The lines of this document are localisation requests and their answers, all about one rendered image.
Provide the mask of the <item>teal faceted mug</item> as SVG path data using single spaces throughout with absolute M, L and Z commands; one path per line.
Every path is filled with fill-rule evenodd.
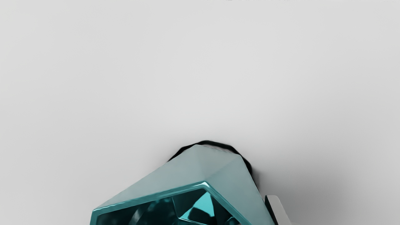
M 243 158 L 194 145 L 93 210 L 90 225 L 276 225 Z

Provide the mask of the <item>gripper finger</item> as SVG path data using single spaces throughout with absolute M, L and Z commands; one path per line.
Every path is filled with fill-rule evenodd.
M 276 195 L 266 195 L 265 205 L 273 220 L 274 225 L 293 225 L 292 221 L 288 218 L 284 207 Z

